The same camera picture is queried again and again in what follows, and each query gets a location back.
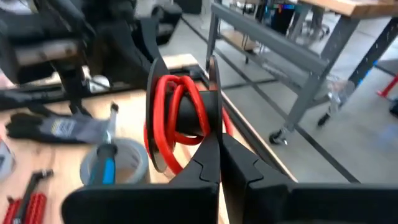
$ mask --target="black glove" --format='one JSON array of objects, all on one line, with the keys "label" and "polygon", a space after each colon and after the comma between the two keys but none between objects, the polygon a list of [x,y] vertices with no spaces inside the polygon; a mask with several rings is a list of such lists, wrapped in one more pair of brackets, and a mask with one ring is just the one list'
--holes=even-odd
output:
[{"label": "black glove", "polygon": [[82,106],[71,104],[73,114],[57,114],[43,105],[28,109],[35,115],[16,113],[11,116],[6,126],[10,138],[59,144],[98,144],[106,138],[109,121],[92,118]]}]

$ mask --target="red cable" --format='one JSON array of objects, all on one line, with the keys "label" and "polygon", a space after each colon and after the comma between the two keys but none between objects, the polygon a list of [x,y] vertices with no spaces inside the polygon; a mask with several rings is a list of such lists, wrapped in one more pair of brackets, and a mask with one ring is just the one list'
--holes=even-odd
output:
[{"label": "red cable", "polygon": [[[165,121],[165,97],[167,90],[171,89],[173,92],[170,106],[169,117],[167,123]],[[205,104],[199,94],[196,84],[189,76],[175,76],[164,75],[156,85],[156,95],[154,100],[154,138],[159,152],[163,155],[166,164],[170,167],[172,172],[177,175],[183,169],[173,155],[175,143],[181,143],[193,146],[202,142],[202,136],[195,136],[194,138],[186,137],[175,130],[177,124],[178,107],[185,92],[188,92],[192,102],[197,111],[199,124],[203,135],[206,136],[210,133],[210,125],[206,114]],[[233,129],[229,120],[228,114],[223,109],[223,121],[225,130],[228,134],[232,135]],[[146,127],[144,125],[144,140],[145,146],[149,154],[148,140],[146,135]]]}]

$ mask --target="wooden table top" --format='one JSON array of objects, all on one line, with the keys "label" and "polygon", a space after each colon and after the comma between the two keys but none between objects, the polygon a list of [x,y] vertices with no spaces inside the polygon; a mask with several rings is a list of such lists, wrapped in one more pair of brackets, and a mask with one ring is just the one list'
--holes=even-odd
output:
[{"label": "wooden table top", "polygon": [[[186,65],[197,64],[192,55],[177,55],[164,58],[169,68],[178,68]],[[145,91],[131,91],[113,95],[100,96],[83,100],[84,107],[95,117],[107,119],[111,102],[119,105],[117,118],[116,137],[131,138],[144,144],[143,124],[145,120],[146,93]],[[69,113],[68,103],[54,103],[48,105],[51,110],[59,113]],[[50,144],[39,144],[28,140],[14,140],[6,136],[4,124],[9,121],[10,115],[18,109],[0,113],[0,137],[6,142],[10,150],[15,154],[16,167],[14,172],[0,183],[0,219],[3,219],[8,207],[6,196],[15,198],[23,196],[27,182],[33,171],[39,169],[53,169],[54,176],[44,180],[37,187],[38,191],[47,196],[45,211],[45,224],[63,223],[60,216],[60,205],[63,199],[72,191],[82,186],[79,177],[81,160],[93,146],[53,146]],[[234,129],[234,138],[250,149],[239,131]],[[197,146],[177,145],[175,156],[185,166]],[[155,171],[151,161],[149,162],[150,177],[153,183],[166,183],[172,178],[170,171],[159,174]],[[220,223],[229,223],[226,213],[223,191],[220,191]]]},{"label": "wooden table top", "polygon": [[398,15],[396,0],[299,0],[355,18],[375,18]]}]

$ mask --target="blue object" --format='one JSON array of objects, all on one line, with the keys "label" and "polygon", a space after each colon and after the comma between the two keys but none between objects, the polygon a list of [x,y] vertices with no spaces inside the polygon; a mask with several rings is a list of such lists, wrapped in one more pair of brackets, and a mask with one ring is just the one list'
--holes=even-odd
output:
[{"label": "blue object", "polygon": [[114,184],[115,164],[112,159],[105,160],[103,184]]}]

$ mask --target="concrete floor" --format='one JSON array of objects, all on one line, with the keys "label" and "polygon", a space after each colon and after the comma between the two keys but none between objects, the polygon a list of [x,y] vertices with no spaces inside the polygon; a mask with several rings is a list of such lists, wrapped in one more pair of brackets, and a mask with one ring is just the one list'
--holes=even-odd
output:
[{"label": "concrete floor", "polygon": [[[199,33],[208,36],[210,23],[208,6],[203,5],[201,16],[185,15],[184,18]],[[338,17],[327,15],[324,23],[331,29]],[[355,66],[380,34],[389,18],[367,20],[360,23],[357,31],[345,47],[333,67],[332,74],[348,78]],[[326,39],[316,43],[312,50],[322,50]],[[245,65],[244,56],[228,44],[218,41],[216,48],[252,81],[271,76],[253,63]],[[201,65],[205,64],[206,44],[181,22],[171,43],[161,52],[164,55],[194,55]],[[245,83],[219,55],[222,86]],[[398,57],[398,42],[395,41],[383,59]],[[309,133],[327,154],[333,156],[346,170],[363,183],[398,183],[398,120],[388,112],[389,102],[375,92],[383,89],[391,76],[374,68],[355,91],[343,109],[323,128],[316,127],[319,117],[325,113],[327,104],[309,110],[300,127]],[[288,113],[297,95],[282,84],[266,83],[258,86],[277,106]],[[278,130],[282,115],[251,86],[225,90],[225,93],[267,141],[269,133]],[[288,146],[273,146],[273,150],[300,182],[348,182],[315,148],[297,131],[289,138]]]}]

